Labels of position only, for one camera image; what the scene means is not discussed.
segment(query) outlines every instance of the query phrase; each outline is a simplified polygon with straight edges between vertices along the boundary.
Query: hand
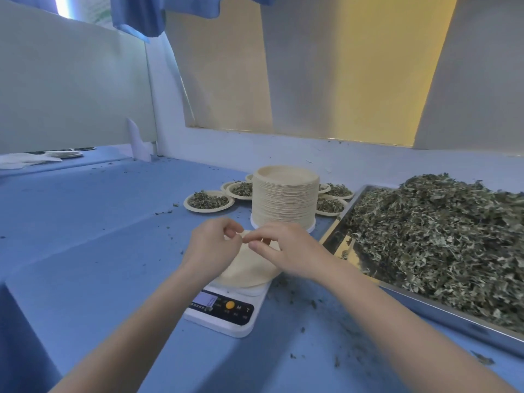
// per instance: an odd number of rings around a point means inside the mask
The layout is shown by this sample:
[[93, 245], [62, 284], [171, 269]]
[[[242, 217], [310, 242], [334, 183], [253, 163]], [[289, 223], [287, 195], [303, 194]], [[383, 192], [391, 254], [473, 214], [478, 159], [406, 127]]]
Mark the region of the hand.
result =
[[[280, 251], [268, 244], [277, 241]], [[269, 222], [244, 237], [250, 249], [278, 268], [296, 276], [316, 280], [333, 256], [298, 224]]]
[[244, 228], [229, 218], [208, 219], [191, 233], [180, 265], [201, 277], [204, 285], [218, 277], [240, 251]]

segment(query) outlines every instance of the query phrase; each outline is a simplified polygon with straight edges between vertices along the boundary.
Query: scale display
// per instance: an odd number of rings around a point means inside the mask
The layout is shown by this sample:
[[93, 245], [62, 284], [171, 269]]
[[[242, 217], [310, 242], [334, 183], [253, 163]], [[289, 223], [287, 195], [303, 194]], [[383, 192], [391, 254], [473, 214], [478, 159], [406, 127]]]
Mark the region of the scale display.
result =
[[255, 307], [238, 299], [202, 290], [193, 299], [189, 309], [218, 317], [233, 324], [246, 325], [251, 319]]

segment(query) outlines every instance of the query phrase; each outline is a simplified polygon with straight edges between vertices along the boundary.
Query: blue curtain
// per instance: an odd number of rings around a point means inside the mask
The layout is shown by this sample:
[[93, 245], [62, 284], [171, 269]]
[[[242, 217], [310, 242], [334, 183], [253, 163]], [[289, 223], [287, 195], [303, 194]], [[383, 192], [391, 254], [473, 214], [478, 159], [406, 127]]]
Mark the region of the blue curtain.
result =
[[55, 0], [10, 0], [30, 7], [40, 8], [48, 12], [58, 13]]
[[[158, 37], [165, 28], [164, 11], [190, 13], [202, 18], [220, 15], [221, 0], [111, 0], [113, 25], [138, 37]], [[252, 0], [272, 5], [275, 0]]]

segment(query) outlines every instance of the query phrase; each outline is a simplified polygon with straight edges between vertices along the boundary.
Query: digital kitchen scale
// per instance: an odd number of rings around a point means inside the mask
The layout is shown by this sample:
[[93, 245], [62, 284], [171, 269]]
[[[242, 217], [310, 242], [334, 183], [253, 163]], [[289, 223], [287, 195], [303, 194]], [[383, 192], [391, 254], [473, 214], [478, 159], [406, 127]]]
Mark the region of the digital kitchen scale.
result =
[[247, 336], [255, 325], [271, 281], [250, 288], [211, 282], [184, 311], [184, 318], [235, 338]]

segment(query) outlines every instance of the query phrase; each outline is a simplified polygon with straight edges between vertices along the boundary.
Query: scattered leaf fragments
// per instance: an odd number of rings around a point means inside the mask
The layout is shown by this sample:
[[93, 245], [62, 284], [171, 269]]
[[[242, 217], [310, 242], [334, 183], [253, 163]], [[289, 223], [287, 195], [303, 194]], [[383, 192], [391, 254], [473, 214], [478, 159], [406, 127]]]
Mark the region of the scattered leaf fragments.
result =
[[331, 190], [329, 191], [329, 194], [331, 196], [346, 197], [346, 196], [351, 196], [353, 193], [345, 185], [342, 185], [342, 184], [334, 185], [332, 183], [328, 183], [328, 185], [331, 186]]
[[336, 198], [322, 198], [317, 200], [317, 211], [338, 213], [344, 211], [344, 205]]
[[239, 185], [231, 188], [231, 193], [242, 197], [253, 196], [253, 184], [252, 182], [240, 182]]
[[346, 228], [373, 277], [524, 333], [524, 193], [420, 175], [367, 192]]
[[482, 365], [493, 365], [495, 363], [493, 359], [490, 357], [484, 357], [480, 353], [474, 352], [473, 350], [471, 350], [471, 353], [475, 355], [478, 362], [481, 363]]
[[226, 196], [210, 196], [203, 190], [195, 192], [188, 200], [188, 204], [199, 210], [211, 210], [226, 205], [229, 199]]

